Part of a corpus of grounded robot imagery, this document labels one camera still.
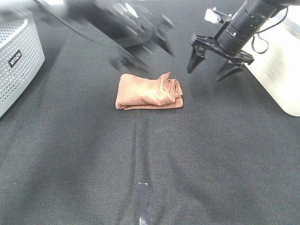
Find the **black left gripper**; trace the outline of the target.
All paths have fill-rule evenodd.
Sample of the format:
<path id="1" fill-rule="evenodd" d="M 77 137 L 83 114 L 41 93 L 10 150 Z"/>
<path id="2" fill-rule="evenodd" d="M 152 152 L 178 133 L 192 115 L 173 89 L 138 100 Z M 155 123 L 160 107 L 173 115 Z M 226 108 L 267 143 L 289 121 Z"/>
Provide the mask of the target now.
<path id="1" fill-rule="evenodd" d="M 172 21 L 164 14 L 160 14 L 145 22 L 147 22 L 146 25 L 149 25 L 145 30 L 145 36 L 139 37 L 124 47 L 125 51 L 121 51 L 117 57 L 109 59 L 110 65 L 117 71 L 136 69 L 148 73 L 148 65 L 140 58 L 143 54 L 152 54 L 156 46 L 174 57 L 166 34 L 168 30 L 174 28 Z"/>

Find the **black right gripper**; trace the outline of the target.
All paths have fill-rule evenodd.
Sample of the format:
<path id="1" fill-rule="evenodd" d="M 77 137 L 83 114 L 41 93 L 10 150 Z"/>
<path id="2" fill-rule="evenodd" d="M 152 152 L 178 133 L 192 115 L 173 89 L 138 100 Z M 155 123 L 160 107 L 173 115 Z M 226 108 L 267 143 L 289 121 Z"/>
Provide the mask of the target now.
<path id="1" fill-rule="evenodd" d="M 254 61 L 254 57 L 243 50 L 239 50 L 237 53 L 229 53 L 224 50 L 213 37 L 194 34 L 192 36 L 191 46 L 193 50 L 187 65 L 187 72 L 189 74 L 191 74 L 201 62 L 207 59 L 206 50 L 212 51 L 228 60 L 218 70 L 216 81 L 221 81 L 230 75 L 243 71 L 245 69 L 243 63 L 251 64 Z"/>

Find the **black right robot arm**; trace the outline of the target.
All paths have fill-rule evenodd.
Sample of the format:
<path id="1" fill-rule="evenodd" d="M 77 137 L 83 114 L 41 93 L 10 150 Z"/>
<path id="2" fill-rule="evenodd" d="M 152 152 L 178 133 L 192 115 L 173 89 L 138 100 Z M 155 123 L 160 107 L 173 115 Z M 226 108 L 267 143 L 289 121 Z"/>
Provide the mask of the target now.
<path id="1" fill-rule="evenodd" d="M 243 71 L 246 68 L 245 64 L 251 64 L 254 58 L 242 48 L 268 19 L 288 6 L 285 0 L 247 0 L 231 20 L 224 20 L 215 36 L 194 34 L 191 44 L 193 51 L 187 72 L 192 73 L 206 59 L 207 50 L 226 59 L 217 72 L 217 81 Z"/>

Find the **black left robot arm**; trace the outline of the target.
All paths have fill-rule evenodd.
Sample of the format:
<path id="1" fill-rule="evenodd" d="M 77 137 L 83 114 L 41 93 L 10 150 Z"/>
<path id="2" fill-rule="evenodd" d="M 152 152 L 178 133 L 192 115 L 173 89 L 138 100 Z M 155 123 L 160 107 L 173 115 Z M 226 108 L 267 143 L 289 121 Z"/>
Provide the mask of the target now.
<path id="1" fill-rule="evenodd" d="M 141 5 L 126 0 L 64 0 L 59 5 L 66 6 L 67 12 L 62 14 L 45 0 L 35 3 L 87 40 L 100 44 L 96 38 L 75 29 L 67 19 L 84 19 L 114 41 L 120 53 L 118 57 L 110 59 L 110 64 L 118 71 L 127 67 L 148 72 L 148 65 L 142 57 L 152 55 L 156 46 L 174 55 L 166 34 L 174 28 L 174 24 L 164 14 Z"/>

